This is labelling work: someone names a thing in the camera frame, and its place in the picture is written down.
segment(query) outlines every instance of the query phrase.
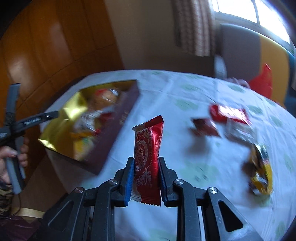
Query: metal screw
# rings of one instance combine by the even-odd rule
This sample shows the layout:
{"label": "metal screw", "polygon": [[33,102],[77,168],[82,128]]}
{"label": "metal screw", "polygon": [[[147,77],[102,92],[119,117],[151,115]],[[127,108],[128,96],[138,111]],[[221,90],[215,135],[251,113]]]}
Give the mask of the metal screw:
{"label": "metal screw", "polygon": [[182,185],[184,183],[184,181],[182,179],[176,179],[176,180],[174,180],[174,182],[177,185]]}
{"label": "metal screw", "polygon": [[82,193],[83,190],[84,190],[83,187],[77,187],[77,188],[75,188],[74,192],[76,192],[76,193]]}
{"label": "metal screw", "polygon": [[209,192],[212,193],[212,194],[216,194],[218,192],[218,190],[215,187],[210,187]]}
{"label": "metal screw", "polygon": [[116,179],[109,180],[109,184],[111,184],[111,185],[116,185],[117,183],[118,183],[118,181]]}

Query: camouflage clothing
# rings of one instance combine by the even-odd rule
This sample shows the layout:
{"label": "camouflage clothing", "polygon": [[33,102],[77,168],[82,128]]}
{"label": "camouflage clothing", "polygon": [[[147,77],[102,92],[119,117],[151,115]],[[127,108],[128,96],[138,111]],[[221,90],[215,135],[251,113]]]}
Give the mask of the camouflage clothing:
{"label": "camouflage clothing", "polygon": [[12,186],[0,180],[0,217],[9,216],[12,199],[13,199]]}

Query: gift box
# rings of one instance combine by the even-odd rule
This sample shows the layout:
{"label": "gift box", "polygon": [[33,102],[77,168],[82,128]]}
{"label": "gift box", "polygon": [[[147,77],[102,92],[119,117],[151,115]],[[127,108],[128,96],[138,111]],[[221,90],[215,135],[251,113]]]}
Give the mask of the gift box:
{"label": "gift box", "polygon": [[[88,109],[88,102],[95,91],[102,88],[120,90],[112,119],[102,127],[95,137],[94,146],[82,161],[74,159],[74,140],[71,136],[76,120]],[[91,86],[76,92],[59,110],[59,117],[52,120],[38,139],[47,149],[62,155],[63,159],[94,174],[102,170],[109,151],[115,142],[125,120],[139,97],[136,80],[126,80]]]}

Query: human hand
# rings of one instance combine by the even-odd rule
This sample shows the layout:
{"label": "human hand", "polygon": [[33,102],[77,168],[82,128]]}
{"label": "human hand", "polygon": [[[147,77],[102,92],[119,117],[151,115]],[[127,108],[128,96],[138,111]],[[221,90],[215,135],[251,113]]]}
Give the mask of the human hand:
{"label": "human hand", "polygon": [[[21,154],[19,154],[17,157],[19,159],[19,162],[23,167],[26,167],[28,165],[28,151],[29,151],[29,139],[24,138],[24,144],[22,145],[20,151]],[[10,184],[10,178],[7,173],[7,169],[5,167],[4,158],[6,157],[16,157],[17,151],[13,150],[12,148],[8,146],[3,146],[0,148],[0,179],[2,179],[6,184]]]}

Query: wooden door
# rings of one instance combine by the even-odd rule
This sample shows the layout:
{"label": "wooden door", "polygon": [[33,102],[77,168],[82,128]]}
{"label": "wooden door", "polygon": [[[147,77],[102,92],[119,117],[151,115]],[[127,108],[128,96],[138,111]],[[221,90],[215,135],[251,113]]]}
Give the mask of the wooden door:
{"label": "wooden door", "polygon": [[[43,104],[75,78],[123,69],[103,0],[33,0],[0,39],[0,124],[7,89],[21,83],[17,119],[39,113]],[[44,157],[30,139],[28,178]]]}

